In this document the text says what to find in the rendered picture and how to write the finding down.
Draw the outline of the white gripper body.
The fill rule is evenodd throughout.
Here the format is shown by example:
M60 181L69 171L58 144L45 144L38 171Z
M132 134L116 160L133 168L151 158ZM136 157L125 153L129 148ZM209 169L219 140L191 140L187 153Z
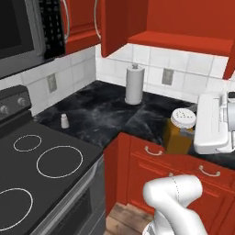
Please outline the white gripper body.
M199 154L230 152L228 121L224 120L222 95L202 94L198 98L196 111L195 151Z

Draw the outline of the orange turmeric jar white lid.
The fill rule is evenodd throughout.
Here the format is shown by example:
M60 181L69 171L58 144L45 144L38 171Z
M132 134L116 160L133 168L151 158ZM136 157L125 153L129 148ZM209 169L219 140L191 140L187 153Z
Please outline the orange turmeric jar white lid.
M180 129L193 130L196 115L188 108L176 108L166 120L163 132L163 146L167 154L187 154L193 137L180 135Z

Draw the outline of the red open cabinet door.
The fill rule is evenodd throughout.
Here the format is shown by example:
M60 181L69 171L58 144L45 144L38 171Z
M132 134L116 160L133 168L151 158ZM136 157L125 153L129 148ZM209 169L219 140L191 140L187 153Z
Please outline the red open cabinet door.
M225 72L223 74L223 79L228 80L233 75L235 71L235 40L233 40L233 45L229 53L229 59L226 65Z
M149 0L101 0L101 54L107 57L147 27Z

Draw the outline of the red lower cabinet side panel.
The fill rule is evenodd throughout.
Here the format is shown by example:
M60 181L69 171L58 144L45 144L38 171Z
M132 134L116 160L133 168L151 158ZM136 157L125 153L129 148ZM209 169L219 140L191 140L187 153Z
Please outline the red lower cabinet side panel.
M119 133L104 150L106 213L128 202L130 135Z

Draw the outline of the red open upper cabinet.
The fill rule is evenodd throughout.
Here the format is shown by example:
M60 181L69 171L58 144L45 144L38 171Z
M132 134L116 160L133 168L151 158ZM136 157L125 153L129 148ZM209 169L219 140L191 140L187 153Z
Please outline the red open upper cabinet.
M235 0L149 0L144 29L128 42L229 56Z

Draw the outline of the small white shaker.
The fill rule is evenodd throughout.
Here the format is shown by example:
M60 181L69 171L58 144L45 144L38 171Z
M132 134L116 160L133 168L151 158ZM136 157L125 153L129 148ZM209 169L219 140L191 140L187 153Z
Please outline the small white shaker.
M67 129L67 128L70 127L69 120L68 120L66 114L61 115L61 126L62 126L63 129Z

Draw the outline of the black stove with hob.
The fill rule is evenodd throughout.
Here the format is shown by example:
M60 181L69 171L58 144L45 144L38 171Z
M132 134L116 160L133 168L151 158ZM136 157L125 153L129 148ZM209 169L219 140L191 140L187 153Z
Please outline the black stove with hob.
M0 90L1 106L0 235L104 235L103 151L34 121L24 85Z

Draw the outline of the red upper cabinet door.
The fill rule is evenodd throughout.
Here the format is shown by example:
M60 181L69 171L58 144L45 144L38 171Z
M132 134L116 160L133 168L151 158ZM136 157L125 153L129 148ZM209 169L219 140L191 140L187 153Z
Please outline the red upper cabinet door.
M98 44L101 40L95 33L94 5L95 0L66 0L70 17L70 36L65 43L67 54L84 50ZM67 31L64 6L61 1L64 33ZM97 26L100 30L100 1L96 9Z

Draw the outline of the red drawer front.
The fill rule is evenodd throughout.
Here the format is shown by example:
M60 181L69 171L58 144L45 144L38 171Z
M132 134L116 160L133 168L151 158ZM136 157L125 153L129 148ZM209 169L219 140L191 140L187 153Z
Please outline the red drawer front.
M180 170L184 173L191 173L214 185L219 185L230 190L235 190L235 171L216 165L212 162L200 160L191 155L182 154L166 154L167 162L172 165L174 169ZM198 166L203 165L208 172L215 173L220 171L220 177L208 177L198 170Z
M149 146L149 149L151 151L159 151L161 150L163 152L163 155L161 156L151 156L149 155L145 150L144 147ZM131 157L138 157L143 160L151 160L155 162L164 162L164 147L161 145L158 145L153 142L149 142L147 140L142 140L136 137L130 138L130 156Z

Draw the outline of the white paper towel roll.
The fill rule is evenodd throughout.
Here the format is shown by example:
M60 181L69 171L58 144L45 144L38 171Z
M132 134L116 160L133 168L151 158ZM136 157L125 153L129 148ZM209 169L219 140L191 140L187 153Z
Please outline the white paper towel roll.
M142 100L145 69L137 63L132 63L127 68L126 97L125 102L129 105L138 105Z

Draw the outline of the black and silver microwave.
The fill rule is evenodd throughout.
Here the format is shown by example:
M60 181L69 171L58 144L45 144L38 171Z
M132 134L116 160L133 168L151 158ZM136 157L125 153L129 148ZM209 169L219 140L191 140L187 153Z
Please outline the black and silver microwave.
M65 54L62 0L0 0L0 79Z

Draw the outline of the grey wall outlet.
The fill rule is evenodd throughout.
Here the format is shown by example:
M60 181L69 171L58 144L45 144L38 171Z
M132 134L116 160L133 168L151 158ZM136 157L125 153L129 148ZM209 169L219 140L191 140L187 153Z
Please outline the grey wall outlet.
M171 85L173 82L173 70L163 69L162 84Z
M50 74L47 77L47 82L48 82L48 87L49 87L49 92L52 93L57 89L57 83L56 83L56 77L55 74Z

